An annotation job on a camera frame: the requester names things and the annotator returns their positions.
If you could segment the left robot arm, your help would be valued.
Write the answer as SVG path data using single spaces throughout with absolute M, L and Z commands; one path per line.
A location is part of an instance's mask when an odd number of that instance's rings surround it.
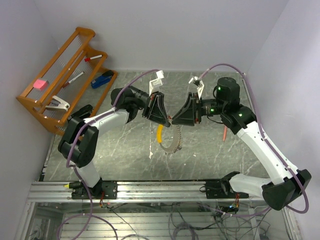
M 115 88 L 110 95 L 110 110 L 84 119 L 73 117 L 69 121 L 58 151 L 67 160 L 67 167 L 73 168 L 85 185 L 84 192 L 89 198 L 96 199 L 104 191 L 103 180 L 93 163 L 99 137 L 133 121 L 139 111 L 151 122 L 169 127 L 164 97 L 160 91 L 148 94 L 134 86 Z

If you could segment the large keyring with yellow handle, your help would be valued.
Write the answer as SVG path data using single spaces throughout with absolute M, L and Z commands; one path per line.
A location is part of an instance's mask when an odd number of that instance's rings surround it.
M 162 131 L 164 129 L 164 126 L 160 124 L 157 127 L 157 131 L 156 131 L 156 140 L 157 140 L 160 148 L 162 150 L 164 150 L 165 154 L 167 154 L 167 155 L 172 155 L 182 149 L 181 128 L 178 125 L 171 125 L 170 127 L 173 129 L 173 136 L 172 136 L 171 144 L 169 146 L 163 145 Z

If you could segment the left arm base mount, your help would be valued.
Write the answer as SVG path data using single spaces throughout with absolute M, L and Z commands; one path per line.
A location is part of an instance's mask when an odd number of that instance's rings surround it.
M 72 189 L 71 198 L 73 200 L 89 200 L 89 194 L 83 183 L 82 186 Z M 92 199 L 115 200 L 118 194 L 118 184 L 116 181 L 99 180 L 97 185 L 89 187 Z

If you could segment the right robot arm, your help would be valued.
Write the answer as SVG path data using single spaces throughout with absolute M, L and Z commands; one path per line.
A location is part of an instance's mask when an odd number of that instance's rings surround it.
M 240 103 L 236 80 L 219 78 L 211 99 L 201 97 L 204 83 L 200 78 L 192 77 L 189 82 L 197 86 L 197 92 L 188 93 L 172 124 L 194 126 L 201 123 L 203 116 L 220 116 L 223 125 L 249 147 L 268 174 L 267 178 L 259 178 L 233 171 L 220 179 L 221 194 L 226 198 L 236 193 L 257 196 L 276 211 L 300 197 L 312 178 L 310 172 L 298 169 L 268 140 L 254 112 Z

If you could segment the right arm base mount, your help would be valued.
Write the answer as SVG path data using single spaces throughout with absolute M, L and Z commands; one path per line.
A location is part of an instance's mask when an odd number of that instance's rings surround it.
M 207 179 L 205 184 L 199 188 L 201 193 L 205 193 L 207 199 L 248 199 L 249 194 L 244 192 L 235 192 L 232 190 L 230 180 L 232 177 L 240 174 L 233 171 L 222 178 Z

